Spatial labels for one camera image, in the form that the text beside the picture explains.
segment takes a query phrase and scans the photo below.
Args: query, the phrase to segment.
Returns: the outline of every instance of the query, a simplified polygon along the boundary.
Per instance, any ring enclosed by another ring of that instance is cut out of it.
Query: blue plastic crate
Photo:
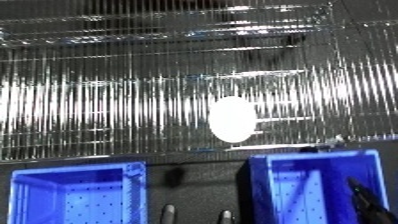
[[[357,224],[347,177],[388,208],[377,151],[250,158],[256,224]]]
[[[8,224],[146,224],[144,163],[18,170]]]

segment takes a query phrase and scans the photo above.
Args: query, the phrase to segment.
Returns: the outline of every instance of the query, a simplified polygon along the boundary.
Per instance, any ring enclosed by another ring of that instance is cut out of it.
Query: black object
[[[160,224],[175,224],[176,223],[176,208],[174,205],[166,205],[163,208]]]
[[[398,219],[380,203],[380,200],[356,179],[349,177],[352,203],[359,224],[398,224]]]
[[[230,211],[223,211],[220,215],[219,224],[234,224],[234,216]]]

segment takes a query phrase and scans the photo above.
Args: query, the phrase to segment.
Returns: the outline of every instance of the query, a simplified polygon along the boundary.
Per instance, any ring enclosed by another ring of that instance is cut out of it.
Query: dark floor
[[[358,147],[379,150],[391,210],[398,214],[398,153],[395,150],[398,142],[367,143]],[[15,169],[146,160],[149,163],[149,223],[158,223],[162,207],[170,203],[178,208],[179,223],[216,223],[219,213],[228,209],[236,215],[237,223],[251,224],[250,179],[245,161],[253,153],[261,151],[4,164],[1,165],[0,196],[8,198],[10,173]],[[1,200],[1,223],[6,222],[6,214],[7,200]]]

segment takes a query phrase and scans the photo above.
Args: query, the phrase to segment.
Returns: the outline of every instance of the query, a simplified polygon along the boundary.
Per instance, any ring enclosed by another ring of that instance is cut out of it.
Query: metal grating
[[[393,0],[292,3],[0,0],[0,158],[230,148],[231,95],[258,115],[232,147],[395,136]]]

